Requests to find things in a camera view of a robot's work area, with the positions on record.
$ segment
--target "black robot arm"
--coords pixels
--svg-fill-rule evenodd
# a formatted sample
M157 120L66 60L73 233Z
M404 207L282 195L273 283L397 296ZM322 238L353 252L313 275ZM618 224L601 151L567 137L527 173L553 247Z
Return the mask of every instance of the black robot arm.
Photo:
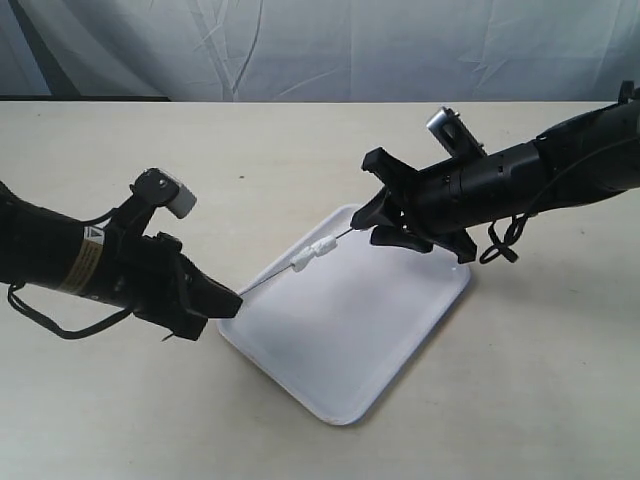
M0 183L0 282L10 285L9 303L65 339L93 335L133 313L177 337L196 340L209 318L234 317L242 299L180 253L179 240L162 232L143 234L157 208L185 217L196 201L191 192L157 168L145 171L130 188L131 197L120 207L80 222L35 207ZM17 297L25 284L123 310L86 329L67 331Z
M567 120L535 139L487 155L459 115L442 108L428 129L451 158L415 170L382 148L369 152L362 169L384 187L351 221L373 227L371 243L422 253L439 245L460 263L476 259L467 227L492 222L493 245L480 256L515 262L511 249L528 219L540 212L586 205L640 186L640 101L624 82L618 102ZM504 238L495 222L511 217Z

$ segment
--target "white tray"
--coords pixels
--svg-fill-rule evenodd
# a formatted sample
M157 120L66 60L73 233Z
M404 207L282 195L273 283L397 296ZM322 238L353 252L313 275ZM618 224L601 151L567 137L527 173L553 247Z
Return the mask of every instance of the white tray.
M338 209L250 285L302 247L343 232L358 206ZM321 420L357 421L462 293L467 266L435 248L427 255L369 245L352 232L338 248L245 295L220 333Z

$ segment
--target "warning label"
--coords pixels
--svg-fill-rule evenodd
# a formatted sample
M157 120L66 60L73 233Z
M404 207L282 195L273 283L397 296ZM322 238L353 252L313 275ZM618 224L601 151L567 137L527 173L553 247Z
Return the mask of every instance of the warning label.
M72 295L77 295L82 291L98 266L104 237L104 230L98 227L84 227L84 238L78 256L58 290Z

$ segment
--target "white backdrop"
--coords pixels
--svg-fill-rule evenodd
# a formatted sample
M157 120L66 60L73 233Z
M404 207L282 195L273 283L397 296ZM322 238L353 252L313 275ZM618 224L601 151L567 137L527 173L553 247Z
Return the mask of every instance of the white backdrop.
M85 95L611 100L640 80L637 0L18 1ZM37 90L5 23L0 93Z

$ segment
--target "table surface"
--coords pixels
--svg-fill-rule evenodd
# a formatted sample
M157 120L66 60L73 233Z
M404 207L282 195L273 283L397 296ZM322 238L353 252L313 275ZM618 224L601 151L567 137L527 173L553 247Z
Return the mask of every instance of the table surface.
M455 104L489 151L600 106ZM199 198L170 232L238 289L336 207L379 183L384 146L423 167L435 104L1 103L0 179L75 218L118 205L160 166ZM0 477L640 478L640 194L530 222L515 265L474 285L376 408L330 427L219 336L161 343L132 319L65 342L0 304ZM488 245L484 227L471 230ZM67 328L109 307L37 287Z

